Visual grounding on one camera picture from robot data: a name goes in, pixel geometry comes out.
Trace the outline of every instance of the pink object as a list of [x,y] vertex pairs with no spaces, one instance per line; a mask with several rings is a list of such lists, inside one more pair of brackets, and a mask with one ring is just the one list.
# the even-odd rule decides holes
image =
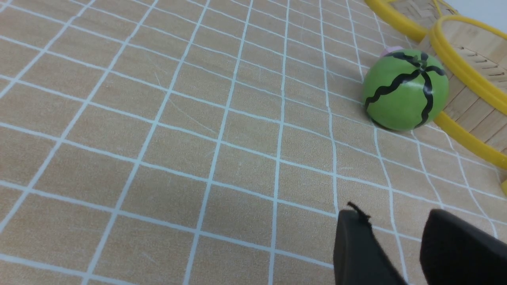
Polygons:
[[396,46],[396,47],[388,47],[386,48],[381,54],[380,54],[380,57],[388,54],[388,53],[391,53],[393,51],[397,51],[397,50],[402,50],[403,48],[400,47],[400,46]]

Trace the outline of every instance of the basket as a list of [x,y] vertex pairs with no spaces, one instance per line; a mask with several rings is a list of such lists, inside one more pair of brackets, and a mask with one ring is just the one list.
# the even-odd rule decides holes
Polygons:
[[418,47],[437,57],[449,98],[434,122],[482,159],[507,169],[507,34],[463,16],[444,16]]
[[458,14],[442,0],[365,0],[365,3],[382,20],[417,43],[440,17]]

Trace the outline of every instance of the white wall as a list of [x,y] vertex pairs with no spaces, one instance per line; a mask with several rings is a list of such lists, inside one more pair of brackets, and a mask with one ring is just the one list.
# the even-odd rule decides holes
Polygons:
[[507,33],[507,0],[446,0],[446,2],[461,15]]

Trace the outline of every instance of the watermelon ball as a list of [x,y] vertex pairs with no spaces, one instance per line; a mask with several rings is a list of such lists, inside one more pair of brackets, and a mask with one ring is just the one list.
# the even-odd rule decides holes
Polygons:
[[431,122],[445,107],[449,80],[440,62],[418,50],[386,54],[368,71],[363,104],[377,124],[408,131]]

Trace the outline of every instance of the woven basket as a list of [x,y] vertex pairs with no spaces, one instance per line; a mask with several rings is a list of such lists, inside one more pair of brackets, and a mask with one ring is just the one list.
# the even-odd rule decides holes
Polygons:
[[458,12],[443,0],[365,0],[382,20],[420,42],[442,16]]
[[507,169],[507,34],[445,16],[418,49],[437,57],[449,78],[447,105],[435,123],[479,157]]

